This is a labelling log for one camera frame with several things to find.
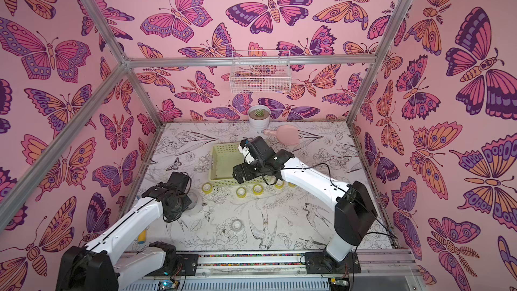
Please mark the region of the large transparent tape roll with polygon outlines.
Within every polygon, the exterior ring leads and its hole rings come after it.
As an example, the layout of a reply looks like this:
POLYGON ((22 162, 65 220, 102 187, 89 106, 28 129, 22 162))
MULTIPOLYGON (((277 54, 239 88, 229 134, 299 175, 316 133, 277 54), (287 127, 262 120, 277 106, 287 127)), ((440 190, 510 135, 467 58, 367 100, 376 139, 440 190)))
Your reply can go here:
POLYGON ((201 211, 203 211, 203 197, 202 193, 196 191, 190 191, 187 194, 187 197, 190 199, 191 203, 188 205, 187 209, 183 212, 186 216, 193 216, 201 211))

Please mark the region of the pale green storage basket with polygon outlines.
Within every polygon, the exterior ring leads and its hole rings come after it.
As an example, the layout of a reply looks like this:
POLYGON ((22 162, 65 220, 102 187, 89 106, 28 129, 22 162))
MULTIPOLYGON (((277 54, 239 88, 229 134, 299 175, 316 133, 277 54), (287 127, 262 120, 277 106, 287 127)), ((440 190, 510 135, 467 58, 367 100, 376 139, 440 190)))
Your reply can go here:
POLYGON ((236 142, 215 144, 212 147, 209 183, 214 187, 239 186, 232 175, 234 166, 244 162, 244 156, 238 148, 239 143, 236 142))

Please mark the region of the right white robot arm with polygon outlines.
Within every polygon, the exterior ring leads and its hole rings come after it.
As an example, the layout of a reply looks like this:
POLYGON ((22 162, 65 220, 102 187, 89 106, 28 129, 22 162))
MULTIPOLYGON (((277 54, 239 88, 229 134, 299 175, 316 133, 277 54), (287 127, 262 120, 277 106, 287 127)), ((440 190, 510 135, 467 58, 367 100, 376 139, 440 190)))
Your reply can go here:
POLYGON ((260 136, 242 140, 238 150, 244 157, 244 162, 233 168, 232 176, 238 183, 272 176, 300 187, 333 211, 334 235, 324 256, 336 263, 361 244, 378 218, 367 187, 359 181, 334 179, 328 164, 308 166, 287 150, 275 151, 260 136))

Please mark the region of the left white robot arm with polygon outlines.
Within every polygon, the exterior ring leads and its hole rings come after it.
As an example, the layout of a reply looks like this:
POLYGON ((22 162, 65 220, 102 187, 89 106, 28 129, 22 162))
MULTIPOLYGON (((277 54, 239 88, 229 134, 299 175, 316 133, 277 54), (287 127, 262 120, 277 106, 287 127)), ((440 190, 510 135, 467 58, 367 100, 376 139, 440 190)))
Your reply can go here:
POLYGON ((123 253, 153 222, 180 219, 192 204, 188 196, 192 179, 173 172, 143 193, 121 219, 83 247, 70 247, 62 256, 56 290, 122 290, 149 273, 172 277, 186 273, 186 261, 167 242, 152 242, 133 257, 123 253))

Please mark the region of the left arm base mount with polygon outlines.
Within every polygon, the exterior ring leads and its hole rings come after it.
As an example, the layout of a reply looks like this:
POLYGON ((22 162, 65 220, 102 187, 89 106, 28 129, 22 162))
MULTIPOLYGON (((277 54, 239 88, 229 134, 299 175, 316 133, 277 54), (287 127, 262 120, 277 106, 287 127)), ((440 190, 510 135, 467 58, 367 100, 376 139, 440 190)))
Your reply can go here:
POLYGON ((196 253, 180 253, 165 259, 164 265, 147 274, 146 277, 168 276, 195 276, 199 263, 199 255, 196 253))

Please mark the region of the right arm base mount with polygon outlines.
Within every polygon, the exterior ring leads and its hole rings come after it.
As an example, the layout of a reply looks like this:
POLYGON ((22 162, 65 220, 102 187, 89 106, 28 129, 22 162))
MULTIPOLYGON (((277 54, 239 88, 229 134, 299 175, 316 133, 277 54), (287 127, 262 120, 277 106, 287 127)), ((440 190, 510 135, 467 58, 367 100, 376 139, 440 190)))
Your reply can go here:
POLYGON ((323 251, 307 252, 303 260, 308 274, 347 276, 362 272, 356 252, 349 252, 342 261, 336 261, 323 251))

